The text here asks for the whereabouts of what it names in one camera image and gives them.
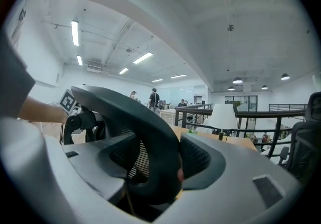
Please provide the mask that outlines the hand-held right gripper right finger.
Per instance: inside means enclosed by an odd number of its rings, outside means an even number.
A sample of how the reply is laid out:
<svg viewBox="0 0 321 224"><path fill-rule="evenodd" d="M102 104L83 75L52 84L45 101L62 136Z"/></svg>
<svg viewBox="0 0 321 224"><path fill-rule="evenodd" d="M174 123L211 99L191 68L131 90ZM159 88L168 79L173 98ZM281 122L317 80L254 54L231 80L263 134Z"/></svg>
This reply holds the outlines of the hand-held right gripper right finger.
<svg viewBox="0 0 321 224"><path fill-rule="evenodd" d="M181 196L153 224L273 224L301 189L295 177L259 153L189 133L182 148L206 156L206 168L184 167Z"/></svg>

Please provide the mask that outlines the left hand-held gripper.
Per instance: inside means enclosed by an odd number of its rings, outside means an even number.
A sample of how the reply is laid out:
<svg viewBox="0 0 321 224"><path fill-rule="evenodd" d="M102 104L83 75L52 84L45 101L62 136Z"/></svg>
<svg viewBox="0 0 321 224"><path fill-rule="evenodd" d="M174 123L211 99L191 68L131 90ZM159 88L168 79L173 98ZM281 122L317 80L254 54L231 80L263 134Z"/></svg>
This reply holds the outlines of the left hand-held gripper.
<svg viewBox="0 0 321 224"><path fill-rule="evenodd" d="M76 103L77 101L73 96L72 91L66 89L58 102L58 106L60 106L67 114L70 114L75 108Z"/></svg>

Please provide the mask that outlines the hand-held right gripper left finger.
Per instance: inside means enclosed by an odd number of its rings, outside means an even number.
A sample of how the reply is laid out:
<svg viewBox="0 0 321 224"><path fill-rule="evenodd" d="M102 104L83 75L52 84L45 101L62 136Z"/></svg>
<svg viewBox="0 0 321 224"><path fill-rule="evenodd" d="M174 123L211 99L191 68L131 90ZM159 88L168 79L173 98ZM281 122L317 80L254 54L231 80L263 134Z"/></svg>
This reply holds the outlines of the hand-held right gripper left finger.
<svg viewBox="0 0 321 224"><path fill-rule="evenodd" d="M56 138L32 124L0 118L0 160L15 190L47 224L149 224L116 204L125 183L82 150L68 157Z"/></svg>

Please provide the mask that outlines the black mesh office chair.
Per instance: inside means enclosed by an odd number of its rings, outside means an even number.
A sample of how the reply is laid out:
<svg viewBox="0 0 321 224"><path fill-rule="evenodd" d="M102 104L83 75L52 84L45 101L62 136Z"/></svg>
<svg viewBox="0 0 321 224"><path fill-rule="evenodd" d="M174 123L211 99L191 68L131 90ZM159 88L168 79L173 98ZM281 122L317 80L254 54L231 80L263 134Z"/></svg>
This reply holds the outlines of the black mesh office chair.
<svg viewBox="0 0 321 224"><path fill-rule="evenodd" d="M181 189L179 140L169 125L143 104L116 91L73 86L81 111L69 116L63 135L68 157L81 145L104 173L124 180L131 197L163 204Z"/></svg>

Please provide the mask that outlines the person's left forearm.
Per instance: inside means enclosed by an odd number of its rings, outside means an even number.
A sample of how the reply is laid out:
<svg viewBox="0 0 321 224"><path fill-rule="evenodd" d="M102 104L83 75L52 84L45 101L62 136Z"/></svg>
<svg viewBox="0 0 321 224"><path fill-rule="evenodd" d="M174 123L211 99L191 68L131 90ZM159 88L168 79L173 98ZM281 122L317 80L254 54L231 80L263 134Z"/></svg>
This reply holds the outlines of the person's left forearm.
<svg viewBox="0 0 321 224"><path fill-rule="evenodd" d="M68 114L59 106L46 104L28 96L18 117L30 122L65 124Z"/></svg>

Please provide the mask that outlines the wooden desk white legs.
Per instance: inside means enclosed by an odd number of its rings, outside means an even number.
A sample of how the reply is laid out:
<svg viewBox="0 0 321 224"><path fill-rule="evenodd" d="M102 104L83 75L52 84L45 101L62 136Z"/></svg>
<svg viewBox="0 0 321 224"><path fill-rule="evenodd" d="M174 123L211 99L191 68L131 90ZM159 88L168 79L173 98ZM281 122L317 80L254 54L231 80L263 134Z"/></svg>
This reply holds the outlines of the wooden desk white legs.
<svg viewBox="0 0 321 224"><path fill-rule="evenodd" d="M174 126L174 125L170 125L171 129L174 131L175 135L177 136L177 138L180 140L181 138L181 133L189 133L188 129L182 128L182 127L178 127L178 126ZM214 140L218 140L219 136L215 135L215 134L207 134L207 133L197 133L198 136L201 137L206 137L206 138L210 138L210 139L214 139ZM253 143L251 142L251 140L249 138L239 138L239 137L229 137L229 136L224 136L223 137L223 142L229 143L229 144L234 144L234 145L238 145L241 146L243 148L248 148L251 149L255 152L257 152L257 149L255 148L255 146L253 145Z"/></svg>

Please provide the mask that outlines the white shade table lamp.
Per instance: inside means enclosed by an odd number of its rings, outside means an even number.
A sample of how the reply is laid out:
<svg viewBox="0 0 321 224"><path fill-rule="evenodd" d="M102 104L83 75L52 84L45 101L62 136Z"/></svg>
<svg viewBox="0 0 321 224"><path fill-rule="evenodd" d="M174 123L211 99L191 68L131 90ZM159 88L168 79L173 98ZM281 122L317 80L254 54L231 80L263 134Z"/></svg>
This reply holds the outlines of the white shade table lamp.
<svg viewBox="0 0 321 224"><path fill-rule="evenodd" d="M232 104L214 104L209 126L219 130L219 140L223 140L224 131L237 128L237 119Z"/></svg>

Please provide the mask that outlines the black metal railing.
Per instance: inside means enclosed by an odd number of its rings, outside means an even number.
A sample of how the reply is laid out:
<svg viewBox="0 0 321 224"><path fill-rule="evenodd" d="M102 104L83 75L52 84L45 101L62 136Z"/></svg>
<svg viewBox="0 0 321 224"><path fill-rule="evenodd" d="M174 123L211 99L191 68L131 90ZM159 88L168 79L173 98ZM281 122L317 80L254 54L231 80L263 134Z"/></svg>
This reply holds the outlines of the black metal railing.
<svg viewBox="0 0 321 224"><path fill-rule="evenodd" d="M235 134L237 137L243 133L243 137L254 133L273 133L273 137L265 142L255 142L253 145L259 146L261 152L266 152L267 157L280 157L279 153L275 153L277 146L290 146L290 142L285 138L289 136L292 128L289 125L282 127L282 119L295 119L298 121L305 121L305 112L307 110L306 104L270 104L269 111L235 111L235 124L227 129L221 129L215 124L197 123L199 117L209 117L213 113L213 104L201 104L195 106L185 106L175 108L174 126L188 128L199 127L215 131L223 132L224 135ZM258 119L275 119L275 127L273 128L251 128L249 127L250 120Z"/></svg>

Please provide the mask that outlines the person's white shirt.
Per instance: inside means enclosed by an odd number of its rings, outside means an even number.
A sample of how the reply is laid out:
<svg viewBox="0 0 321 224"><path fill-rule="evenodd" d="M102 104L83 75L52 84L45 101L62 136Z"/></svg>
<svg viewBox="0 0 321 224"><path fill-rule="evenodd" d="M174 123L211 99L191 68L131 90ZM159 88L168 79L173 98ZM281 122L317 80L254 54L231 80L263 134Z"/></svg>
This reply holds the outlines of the person's white shirt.
<svg viewBox="0 0 321 224"><path fill-rule="evenodd" d="M26 17L26 4L27 0L16 0L6 20L6 33L15 48L18 47L24 18Z"/></svg>

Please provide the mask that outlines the striped top white table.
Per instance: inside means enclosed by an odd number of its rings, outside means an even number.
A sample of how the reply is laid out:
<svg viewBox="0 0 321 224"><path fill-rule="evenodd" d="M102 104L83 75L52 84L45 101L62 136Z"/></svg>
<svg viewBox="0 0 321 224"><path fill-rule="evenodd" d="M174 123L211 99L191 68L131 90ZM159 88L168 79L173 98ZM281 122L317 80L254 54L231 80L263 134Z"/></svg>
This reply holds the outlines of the striped top white table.
<svg viewBox="0 0 321 224"><path fill-rule="evenodd" d="M175 124L175 109L164 109L159 112L160 117L169 125Z"/></svg>

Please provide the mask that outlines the black framed glass wall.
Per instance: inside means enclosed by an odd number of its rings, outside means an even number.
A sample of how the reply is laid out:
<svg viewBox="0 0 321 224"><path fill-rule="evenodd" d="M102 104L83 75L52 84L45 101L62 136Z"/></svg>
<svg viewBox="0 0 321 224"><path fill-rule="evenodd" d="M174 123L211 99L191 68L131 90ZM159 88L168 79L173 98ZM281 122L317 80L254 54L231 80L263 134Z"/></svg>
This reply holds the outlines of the black framed glass wall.
<svg viewBox="0 0 321 224"><path fill-rule="evenodd" d="M237 111L257 111L258 96L225 96L225 104L233 104Z"/></svg>

